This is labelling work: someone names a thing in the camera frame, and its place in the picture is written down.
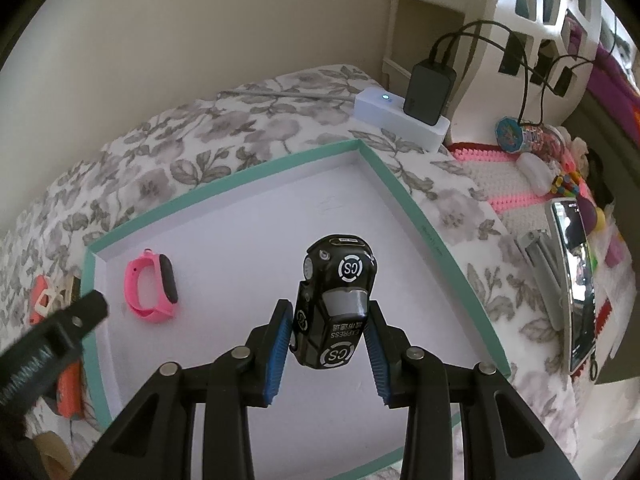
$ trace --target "pink smartwatch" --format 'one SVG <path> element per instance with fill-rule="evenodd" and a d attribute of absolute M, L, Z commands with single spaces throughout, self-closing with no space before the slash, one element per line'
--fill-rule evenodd
<path fill-rule="evenodd" d="M 156 272 L 158 304 L 153 308 L 143 308 L 138 297 L 140 271 L 148 266 L 154 266 Z M 178 291 L 175 288 L 174 270 L 169 258 L 164 254 L 155 254 L 151 249 L 145 249 L 139 258 L 129 262 L 124 275 L 124 299 L 136 316 L 149 323 L 161 323 L 171 319 L 178 304 Z"/>

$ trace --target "black charger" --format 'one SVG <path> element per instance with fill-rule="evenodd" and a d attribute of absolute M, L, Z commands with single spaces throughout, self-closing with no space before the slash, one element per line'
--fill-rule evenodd
<path fill-rule="evenodd" d="M 456 82 L 456 71 L 451 67 L 422 60 L 414 66 L 402 110 L 408 116 L 434 126 Z"/>

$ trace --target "white tray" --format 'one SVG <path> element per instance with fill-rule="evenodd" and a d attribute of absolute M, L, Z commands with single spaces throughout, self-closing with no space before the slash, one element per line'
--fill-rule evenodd
<path fill-rule="evenodd" d="M 83 290 L 96 288 L 110 306 L 85 351 L 98 421 L 108 425 L 162 363 L 212 362 L 267 323 L 279 298 L 295 304 L 306 248 L 334 233 L 370 244 L 378 260 L 372 298 L 412 344 L 447 363 L 508 370 L 481 305 L 420 209 L 372 150 L 347 141 L 203 186 L 89 248 Z M 125 267 L 145 248 L 174 268 L 179 310 L 162 324 L 137 319 L 124 302 Z M 192 478 L 200 478 L 203 413 Z M 273 405 L 248 414 L 256 478 L 360 478 L 401 458 L 406 416 L 377 396 L 364 341 L 348 366 L 330 371 L 289 355 Z"/>

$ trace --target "blue container lid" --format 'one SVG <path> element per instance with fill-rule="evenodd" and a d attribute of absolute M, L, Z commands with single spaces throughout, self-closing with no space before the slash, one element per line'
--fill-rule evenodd
<path fill-rule="evenodd" d="M 495 127 L 498 145 L 507 153 L 517 153 L 522 146 L 522 128 L 512 117 L 501 119 Z"/>

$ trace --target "floral fabric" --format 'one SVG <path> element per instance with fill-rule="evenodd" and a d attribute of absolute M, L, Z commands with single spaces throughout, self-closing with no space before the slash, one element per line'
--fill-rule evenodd
<path fill-rule="evenodd" d="M 333 65 L 243 86 L 253 90 L 355 95 L 377 84 L 353 66 Z M 511 362 L 511 382 L 562 450 L 576 452 L 575 399 L 561 371 L 560 342 L 535 280 L 509 233 L 464 168 L 441 149 L 351 117 L 353 104 L 223 93 L 167 110 L 79 162 L 18 217 L 0 242 L 0 350 L 28 330 L 36 275 L 81 272 L 85 247 L 105 232 L 191 189 L 289 153 L 361 139 L 402 182 L 455 257 Z M 81 460 L 99 437 L 87 421 L 69 423 L 43 402 L 33 432 L 53 430 Z M 456 471 L 462 470 L 456 446 Z M 370 476 L 398 478 L 398 467 Z"/>

